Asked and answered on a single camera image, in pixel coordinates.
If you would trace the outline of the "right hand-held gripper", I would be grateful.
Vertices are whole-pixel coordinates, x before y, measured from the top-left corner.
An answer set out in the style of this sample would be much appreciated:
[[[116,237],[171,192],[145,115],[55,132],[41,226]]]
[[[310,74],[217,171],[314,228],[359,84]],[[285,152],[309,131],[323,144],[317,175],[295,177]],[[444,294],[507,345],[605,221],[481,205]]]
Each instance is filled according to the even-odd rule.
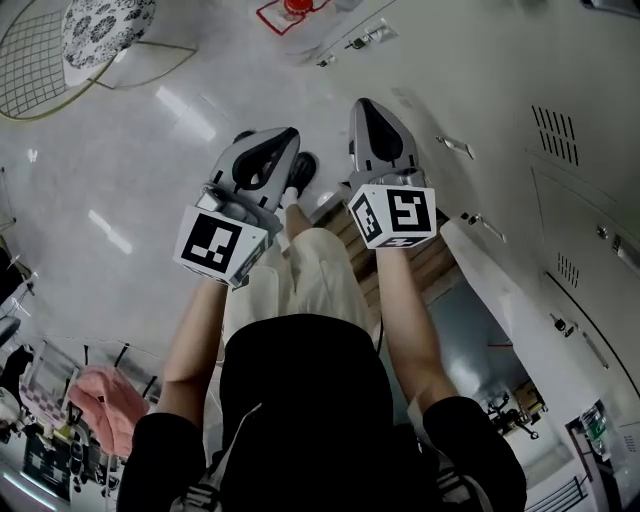
[[[414,137],[391,111],[358,99],[350,115],[348,209],[368,249],[413,248],[437,235],[435,191]]]

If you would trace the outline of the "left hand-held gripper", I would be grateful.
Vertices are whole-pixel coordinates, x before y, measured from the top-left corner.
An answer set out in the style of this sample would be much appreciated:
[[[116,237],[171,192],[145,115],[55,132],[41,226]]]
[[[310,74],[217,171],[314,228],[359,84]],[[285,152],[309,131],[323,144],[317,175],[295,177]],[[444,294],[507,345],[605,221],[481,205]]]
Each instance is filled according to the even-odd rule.
[[[283,229],[276,210],[299,148],[293,127],[257,131],[228,146],[185,209],[173,260],[233,289],[245,286]]]

